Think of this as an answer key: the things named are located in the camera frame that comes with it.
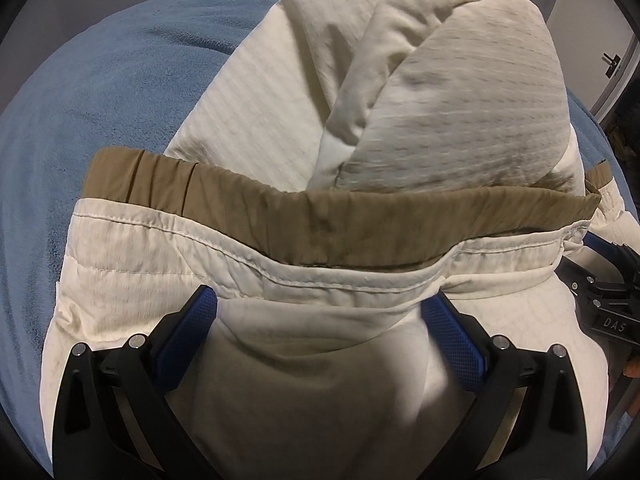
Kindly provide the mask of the white door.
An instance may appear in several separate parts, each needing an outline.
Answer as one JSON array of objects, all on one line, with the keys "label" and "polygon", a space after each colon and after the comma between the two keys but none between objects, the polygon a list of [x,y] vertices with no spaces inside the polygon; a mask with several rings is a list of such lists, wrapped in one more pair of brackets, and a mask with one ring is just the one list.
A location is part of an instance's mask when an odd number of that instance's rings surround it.
[{"label": "white door", "polygon": [[556,0],[548,29],[565,84],[603,122],[639,65],[639,40],[614,0]]}]

